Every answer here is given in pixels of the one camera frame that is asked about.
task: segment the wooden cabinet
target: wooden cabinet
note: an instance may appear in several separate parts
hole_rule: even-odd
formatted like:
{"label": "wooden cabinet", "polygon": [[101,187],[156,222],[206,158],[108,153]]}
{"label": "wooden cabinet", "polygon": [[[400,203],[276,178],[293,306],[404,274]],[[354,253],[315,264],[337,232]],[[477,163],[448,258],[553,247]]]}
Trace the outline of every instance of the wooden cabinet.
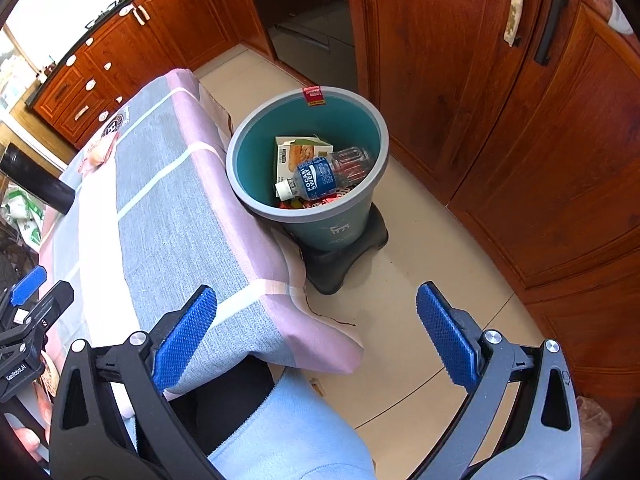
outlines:
{"label": "wooden cabinet", "polygon": [[274,60],[273,46],[267,36],[253,0],[223,0],[238,38],[268,59]]}
{"label": "wooden cabinet", "polygon": [[221,0],[135,0],[174,65],[195,70],[238,41]]}
{"label": "wooden cabinet", "polygon": [[49,91],[36,107],[40,116],[47,123],[53,124],[58,120],[82,86],[89,80],[86,74],[86,66],[82,67],[81,63],[73,62],[70,66],[61,67],[55,82],[50,85]]}
{"label": "wooden cabinet", "polygon": [[[271,45],[252,5],[251,0],[130,0],[82,38],[72,54],[76,61],[54,72],[33,109],[80,148],[105,113],[113,114],[174,68],[199,68],[233,47],[238,34],[270,56]],[[91,79],[97,89],[85,91]]]}
{"label": "wooden cabinet", "polygon": [[369,37],[359,23],[354,33],[369,60],[358,66],[392,153],[447,203],[507,101],[542,0],[524,0],[518,46],[502,38],[511,0],[350,1],[356,22],[364,12]]}
{"label": "wooden cabinet", "polygon": [[175,65],[141,16],[127,6],[92,36],[86,55],[106,76],[123,101]]}
{"label": "wooden cabinet", "polygon": [[544,0],[450,208],[563,345],[578,390],[638,396],[640,56],[610,14],[611,0]]}
{"label": "wooden cabinet", "polygon": [[100,83],[91,79],[88,86],[81,89],[66,112],[54,124],[55,129],[71,143],[75,143],[87,127],[113,102],[113,88],[104,81]]}

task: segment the finger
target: finger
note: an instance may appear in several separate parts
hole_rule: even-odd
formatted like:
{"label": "finger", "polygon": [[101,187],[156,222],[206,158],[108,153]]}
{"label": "finger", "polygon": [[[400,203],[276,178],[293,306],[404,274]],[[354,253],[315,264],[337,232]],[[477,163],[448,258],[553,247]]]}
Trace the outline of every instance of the finger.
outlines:
{"label": "finger", "polygon": [[40,439],[38,436],[28,428],[18,428],[14,431],[24,446],[24,449],[26,449],[35,460],[40,460],[40,456],[36,453],[36,450],[40,447]]}
{"label": "finger", "polygon": [[44,419],[46,425],[50,426],[53,405],[42,386],[40,386],[38,383],[33,383],[33,387],[35,388],[36,395],[38,396],[38,409],[40,410],[40,414],[42,415],[42,418]]}

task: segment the white bottle cap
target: white bottle cap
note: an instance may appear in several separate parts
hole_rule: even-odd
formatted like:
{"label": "white bottle cap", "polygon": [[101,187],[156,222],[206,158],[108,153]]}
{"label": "white bottle cap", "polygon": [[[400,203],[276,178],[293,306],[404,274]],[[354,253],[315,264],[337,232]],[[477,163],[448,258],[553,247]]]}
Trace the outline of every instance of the white bottle cap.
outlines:
{"label": "white bottle cap", "polygon": [[293,192],[291,191],[291,186],[287,179],[276,184],[276,193],[280,200],[289,200],[290,198],[293,198]]}

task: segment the trash can base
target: trash can base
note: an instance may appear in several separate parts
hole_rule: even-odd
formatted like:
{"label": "trash can base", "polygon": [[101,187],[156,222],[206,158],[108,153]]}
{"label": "trash can base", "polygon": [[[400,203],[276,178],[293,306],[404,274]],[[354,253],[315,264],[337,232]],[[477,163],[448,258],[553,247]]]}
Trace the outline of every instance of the trash can base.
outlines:
{"label": "trash can base", "polygon": [[335,251],[319,251],[300,244],[306,276],[320,294],[335,294],[342,287],[353,263],[369,249],[381,249],[388,240],[389,232],[386,230],[385,220],[372,203],[367,225],[351,245]]}

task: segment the window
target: window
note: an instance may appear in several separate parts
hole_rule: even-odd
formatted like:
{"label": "window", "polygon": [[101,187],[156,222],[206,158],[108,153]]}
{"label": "window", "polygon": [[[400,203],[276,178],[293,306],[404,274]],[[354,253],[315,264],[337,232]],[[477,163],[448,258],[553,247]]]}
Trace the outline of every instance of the window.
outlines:
{"label": "window", "polygon": [[19,47],[4,28],[0,30],[0,107],[11,110],[35,79],[36,73]]}

